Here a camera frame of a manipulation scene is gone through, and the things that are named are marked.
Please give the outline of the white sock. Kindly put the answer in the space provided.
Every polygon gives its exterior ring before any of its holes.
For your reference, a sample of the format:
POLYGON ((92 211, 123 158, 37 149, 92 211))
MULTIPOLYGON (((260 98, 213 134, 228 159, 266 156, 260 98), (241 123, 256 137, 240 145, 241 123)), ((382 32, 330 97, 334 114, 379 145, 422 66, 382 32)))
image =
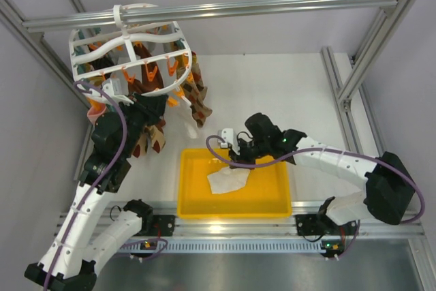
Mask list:
POLYGON ((187 135, 191 139, 199 138, 197 123, 191 115, 191 102, 185 96, 181 97, 180 107, 181 109, 179 110, 179 116, 185 124, 187 135))
POLYGON ((250 169, 230 168, 227 166, 209 174, 207 180, 212 194, 226 194, 244 188, 250 172, 250 169))

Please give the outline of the white sock hanger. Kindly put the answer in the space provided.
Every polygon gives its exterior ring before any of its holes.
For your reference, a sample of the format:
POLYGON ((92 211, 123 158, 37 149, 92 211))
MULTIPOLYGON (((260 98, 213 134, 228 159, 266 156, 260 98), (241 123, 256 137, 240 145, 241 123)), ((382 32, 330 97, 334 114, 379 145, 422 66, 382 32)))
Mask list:
POLYGON ((132 5, 115 5, 109 12, 114 15, 114 22, 117 31, 98 34, 94 37, 80 39, 79 30, 72 31, 69 38, 69 50, 71 51, 70 61, 72 74, 75 82, 85 80, 92 81, 104 78, 107 74, 120 71, 128 84, 135 80, 134 76, 128 74, 128 69, 132 67, 142 67, 147 63, 165 61, 167 71, 174 77, 174 82, 162 89, 157 89, 146 93, 147 97, 174 92, 181 94, 181 85, 187 79, 192 66, 192 51, 185 40, 185 36, 176 21, 172 22, 153 22, 144 25, 129 25, 121 17, 127 10, 150 9, 153 5, 139 3, 132 5), (162 44, 168 48, 171 43, 176 44, 176 50, 166 50, 161 55, 152 55, 147 59, 141 59, 135 54, 134 46, 148 44, 162 44), (94 61, 109 55, 113 50, 127 55, 128 60, 120 64, 111 64, 108 67, 98 68, 92 65, 94 61), (90 64, 93 70, 85 72, 81 69, 83 65, 90 64))

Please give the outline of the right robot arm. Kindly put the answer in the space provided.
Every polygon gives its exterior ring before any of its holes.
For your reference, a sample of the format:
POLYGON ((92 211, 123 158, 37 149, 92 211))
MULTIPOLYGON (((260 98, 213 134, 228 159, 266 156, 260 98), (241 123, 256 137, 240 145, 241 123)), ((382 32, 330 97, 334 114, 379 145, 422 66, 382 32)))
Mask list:
POLYGON ((233 162, 254 165, 267 155, 282 162, 304 166, 336 176, 359 190, 348 196, 331 196, 318 211, 317 224, 334 234, 351 221, 374 218, 399 225, 415 194, 412 179, 400 158, 391 152, 365 157, 318 142, 304 132, 280 130, 270 118, 256 113, 245 121, 248 140, 232 129, 221 133, 233 162))

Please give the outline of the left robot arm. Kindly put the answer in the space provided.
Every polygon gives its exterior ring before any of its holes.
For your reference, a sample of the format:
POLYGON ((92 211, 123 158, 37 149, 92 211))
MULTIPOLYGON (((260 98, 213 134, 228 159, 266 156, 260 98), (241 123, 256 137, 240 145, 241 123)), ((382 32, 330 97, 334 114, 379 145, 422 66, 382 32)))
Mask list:
POLYGON ((154 226, 153 209, 130 200, 96 239, 100 217, 112 202, 131 168, 129 158, 149 126, 164 116, 167 95, 129 96, 131 103, 105 111, 91 134, 93 151, 84 163, 76 195, 60 231, 39 262, 29 264, 25 277, 44 290, 92 290, 97 277, 115 253, 136 234, 154 226))

